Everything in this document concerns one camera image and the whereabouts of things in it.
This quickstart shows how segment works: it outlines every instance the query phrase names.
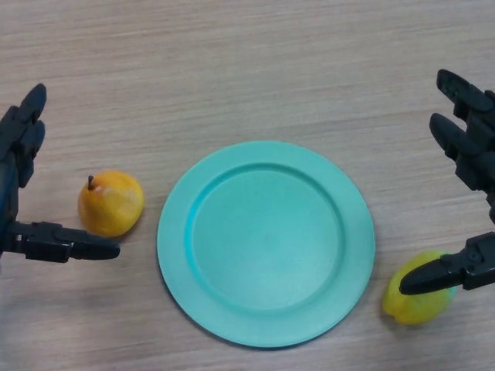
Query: pear stem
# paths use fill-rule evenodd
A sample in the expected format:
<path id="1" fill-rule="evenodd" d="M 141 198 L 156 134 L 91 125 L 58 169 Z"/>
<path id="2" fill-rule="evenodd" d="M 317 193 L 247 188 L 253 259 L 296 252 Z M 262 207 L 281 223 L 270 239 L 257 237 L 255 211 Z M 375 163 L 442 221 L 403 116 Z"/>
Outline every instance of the pear stem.
<path id="1" fill-rule="evenodd" d="M 87 190 L 88 191 L 92 191 L 94 189 L 93 179 L 94 179 L 94 177 L 92 175 L 87 177 Z"/>

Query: table surface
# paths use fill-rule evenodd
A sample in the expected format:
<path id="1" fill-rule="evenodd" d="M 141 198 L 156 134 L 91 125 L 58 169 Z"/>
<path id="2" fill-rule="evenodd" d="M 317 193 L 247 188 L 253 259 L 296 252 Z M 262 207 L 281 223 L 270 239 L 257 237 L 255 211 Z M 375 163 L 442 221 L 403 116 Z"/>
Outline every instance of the table surface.
<path id="1" fill-rule="evenodd" d="M 421 328 L 381 314 L 387 280 L 415 253 L 456 252 L 493 228 L 428 129 L 452 116 L 447 68 L 495 87 L 493 0 L 65 0 L 0 5 L 0 104 L 48 87 L 46 140 L 19 218 L 79 227 L 88 174 L 119 168 L 146 210 L 104 262 L 5 254 L 0 370 L 492 370 L 493 287 L 460 291 Z M 203 156 L 275 139 L 335 162 L 374 218 L 377 256 L 358 305 L 300 347 L 257 351 L 200 331 L 167 295 L 155 232 L 177 179 Z"/>

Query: yellow pear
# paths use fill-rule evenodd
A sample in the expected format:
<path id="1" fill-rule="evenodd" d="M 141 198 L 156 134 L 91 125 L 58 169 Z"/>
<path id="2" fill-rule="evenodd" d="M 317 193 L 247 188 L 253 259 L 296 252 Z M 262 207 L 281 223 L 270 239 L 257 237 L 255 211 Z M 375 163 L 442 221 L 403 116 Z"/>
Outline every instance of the yellow pear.
<path id="1" fill-rule="evenodd" d="M 452 302 L 456 288 L 446 288 L 428 294 L 403 295 L 399 291 L 402 278 L 420 265 L 447 254 L 439 250 L 424 251 L 404 264 L 388 283 L 382 308 L 403 325 L 420 325 L 442 313 Z"/>
<path id="2" fill-rule="evenodd" d="M 118 237 L 128 232 L 144 207 L 141 185 L 129 174 L 117 170 L 90 176 L 77 201 L 84 228 L 102 237 Z"/>

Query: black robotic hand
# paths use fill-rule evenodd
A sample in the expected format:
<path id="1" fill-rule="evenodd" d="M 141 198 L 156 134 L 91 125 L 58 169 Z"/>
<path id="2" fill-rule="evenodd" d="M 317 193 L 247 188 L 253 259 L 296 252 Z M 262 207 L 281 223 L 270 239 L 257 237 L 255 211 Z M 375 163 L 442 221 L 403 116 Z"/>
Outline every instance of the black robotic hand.
<path id="1" fill-rule="evenodd" d="M 440 70 L 437 87 L 454 103 L 454 115 L 466 131 L 441 114 L 433 114 L 430 130 L 456 162 L 456 175 L 473 191 L 484 191 L 495 223 L 495 94 L 482 92 L 462 77 Z M 424 264 L 401 281 L 402 294 L 424 294 L 461 284 L 471 290 L 495 282 L 495 233 L 466 241 L 457 254 Z"/>
<path id="2" fill-rule="evenodd" d="M 26 187 L 31 179 L 33 160 L 45 138 L 45 124 L 38 120 L 45 103 L 46 88 L 39 84 L 0 121 L 0 256 L 5 251 L 57 263 L 66 263 L 70 257 L 113 259 L 120 254 L 120 247 L 110 240 L 60 224 L 15 220 L 19 187 Z"/>

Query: wood grain surface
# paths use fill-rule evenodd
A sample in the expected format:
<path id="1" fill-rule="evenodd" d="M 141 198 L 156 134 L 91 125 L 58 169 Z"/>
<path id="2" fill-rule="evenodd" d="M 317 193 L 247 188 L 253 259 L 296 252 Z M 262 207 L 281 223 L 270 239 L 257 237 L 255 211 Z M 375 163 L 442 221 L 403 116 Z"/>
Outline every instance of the wood grain surface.
<path id="1" fill-rule="evenodd" d="M 5 254 L 0 370 L 378 371 L 495 369 L 492 287 L 460 291 L 421 328 L 380 310 L 420 250 L 458 251 L 493 229 L 428 129 L 452 105 L 440 68 L 495 88 L 493 0 L 3 0 L 0 111 L 48 87 L 46 140 L 21 220 L 79 227 L 91 172 L 135 175 L 146 211 L 117 260 L 44 264 Z M 256 351 L 200 331 L 167 295 L 159 214 L 177 179 L 240 141 L 306 146 L 362 190 L 377 231 L 366 293 L 332 331 Z"/>

